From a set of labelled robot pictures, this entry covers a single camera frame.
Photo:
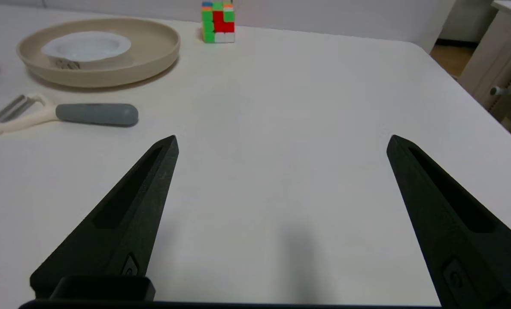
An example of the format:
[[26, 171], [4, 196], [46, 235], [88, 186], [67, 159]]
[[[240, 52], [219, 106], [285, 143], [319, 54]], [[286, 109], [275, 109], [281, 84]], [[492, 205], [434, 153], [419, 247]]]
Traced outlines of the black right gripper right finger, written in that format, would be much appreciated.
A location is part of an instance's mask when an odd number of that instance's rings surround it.
[[386, 152], [442, 307], [511, 307], [511, 229], [412, 141]]

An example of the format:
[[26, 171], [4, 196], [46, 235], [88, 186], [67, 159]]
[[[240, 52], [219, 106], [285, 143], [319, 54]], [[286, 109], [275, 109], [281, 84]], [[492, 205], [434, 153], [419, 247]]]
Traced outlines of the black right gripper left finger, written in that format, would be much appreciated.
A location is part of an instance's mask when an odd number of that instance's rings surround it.
[[154, 143], [33, 272], [35, 296], [67, 276], [145, 276], [178, 156], [175, 135]]

